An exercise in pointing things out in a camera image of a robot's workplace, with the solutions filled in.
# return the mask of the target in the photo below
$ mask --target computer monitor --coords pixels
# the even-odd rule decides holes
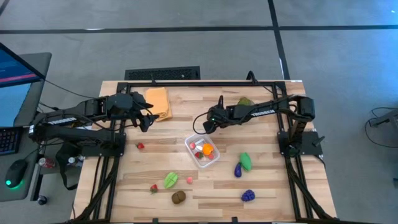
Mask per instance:
[[[45,76],[0,43],[0,88],[33,83]]]

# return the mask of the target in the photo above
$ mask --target yellow cloth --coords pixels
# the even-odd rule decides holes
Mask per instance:
[[[153,108],[149,108],[149,111],[154,115],[160,116],[156,121],[162,121],[163,119],[172,117],[172,109],[170,107],[166,88],[147,89],[147,91],[145,91],[145,100],[147,103],[154,105]]]

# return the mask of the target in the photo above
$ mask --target brown potato toy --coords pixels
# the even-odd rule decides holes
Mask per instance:
[[[185,195],[185,192],[183,192],[182,190],[179,190],[178,192],[175,192],[172,195],[172,201],[174,204],[178,204],[181,203],[185,200],[187,196]]]

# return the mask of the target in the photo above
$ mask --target wooden tabletop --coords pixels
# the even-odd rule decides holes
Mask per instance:
[[[103,82],[100,95],[115,94],[117,83]],[[305,94],[302,82],[286,81],[286,86],[288,94]],[[143,95],[146,89],[134,87]],[[261,86],[186,86],[167,90],[173,118],[155,122],[146,133],[139,128],[126,129],[127,143],[119,165],[111,222],[151,222],[153,218],[160,222],[230,222],[231,217],[238,217],[241,222],[295,220],[285,162],[276,138],[276,115],[253,118],[241,126],[218,129],[211,134],[221,157],[205,169],[197,167],[184,145],[184,140],[194,134],[193,119],[217,104],[220,95],[224,96],[226,106],[235,105],[242,96],[255,103],[269,101],[271,93]],[[204,120],[204,116],[198,119],[197,130],[203,130]],[[307,129],[312,128],[312,123],[307,125]],[[145,144],[142,151],[136,147],[139,142]],[[253,168],[238,179],[233,172],[242,152],[250,155]],[[75,198],[77,215],[90,201],[97,160],[92,157],[84,161]],[[302,156],[302,160],[309,191],[327,213],[335,216],[323,165],[313,156]],[[178,181],[165,190],[164,178],[169,172],[176,172]],[[192,185],[186,183],[187,177],[193,177]],[[159,191],[151,195],[149,188],[154,184]],[[247,189],[254,191],[256,199],[242,202],[241,195]],[[187,198],[174,205],[171,196],[178,190],[183,190]],[[302,194],[299,189],[297,192],[305,217]],[[104,217],[107,198],[106,193],[100,217]]]

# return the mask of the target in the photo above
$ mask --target black floor stripe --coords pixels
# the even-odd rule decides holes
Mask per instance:
[[[2,12],[4,12],[4,10],[6,9],[6,6],[8,5],[9,2],[10,2],[10,0],[4,0],[4,2],[1,4],[1,6],[0,6],[0,16],[1,16]]]
[[[363,26],[281,26],[279,30],[378,30],[398,29],[398,25],[363,25]]]
[[[273,29],[274,28],[271,26],[153,27],[114,29],[0,30],[0,34],[104,34],[135,32],[259,31]]]
[[[269,12],[271,13],[272,26],[274,28],[276,47],[278,49],[280,63],[282,64],[283,76],[284,76],[284,79],[290,80],[290,74],[289,74],[289,69],[287,68],[287,61],[286,61],[284,45],[282,43],[282,37],[280,36],[278,20],[276,17],[274,1],[268,0],[268,5],[269,5]]]
[[[370,26],[282,26],[274,22],[276,14],[271,13],[274,26],[216,26],[216,27],[152,27],[152,28],[109,28],[109,29],[47,29],[47,30],[0,30],[0,34],[106,34],[106,33],[140,33],[140,32],[214,32],[214,31],[259,31],[273,30],[277,33],[288,30],[384,30],[398,29],[398,25]]]

